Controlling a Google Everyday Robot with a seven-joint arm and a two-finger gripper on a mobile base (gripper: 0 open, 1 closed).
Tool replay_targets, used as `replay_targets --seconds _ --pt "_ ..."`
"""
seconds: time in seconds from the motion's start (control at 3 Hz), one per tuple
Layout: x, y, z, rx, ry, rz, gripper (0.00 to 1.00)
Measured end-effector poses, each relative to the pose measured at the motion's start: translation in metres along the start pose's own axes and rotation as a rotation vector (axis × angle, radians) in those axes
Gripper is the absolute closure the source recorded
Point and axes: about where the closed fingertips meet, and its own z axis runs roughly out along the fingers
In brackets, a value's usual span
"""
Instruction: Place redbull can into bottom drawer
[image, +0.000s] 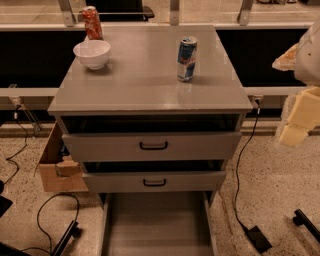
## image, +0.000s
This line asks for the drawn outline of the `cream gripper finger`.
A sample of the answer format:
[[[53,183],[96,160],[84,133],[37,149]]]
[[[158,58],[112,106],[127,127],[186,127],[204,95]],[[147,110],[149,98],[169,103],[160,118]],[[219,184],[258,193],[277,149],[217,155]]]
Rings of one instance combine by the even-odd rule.
[[[287,147],[298,146],[315,127],[320,125],[320,88],[308,87],[301,91],[280,132],[278,142]]]
[[[294,44],[272,63],[272,67],[280,71],[293,71],[295,67],[296,51],[297,45]]]

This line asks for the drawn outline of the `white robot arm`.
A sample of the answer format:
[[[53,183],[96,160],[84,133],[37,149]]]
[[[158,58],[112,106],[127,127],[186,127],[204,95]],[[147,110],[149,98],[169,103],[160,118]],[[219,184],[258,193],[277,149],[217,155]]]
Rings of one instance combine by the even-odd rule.
[[[320,20],[278,57],[272,67],[293,71],[294,77],[306,85],[298,94],[286,98],[276,131],[279,146],[295,148],[320,125]]]

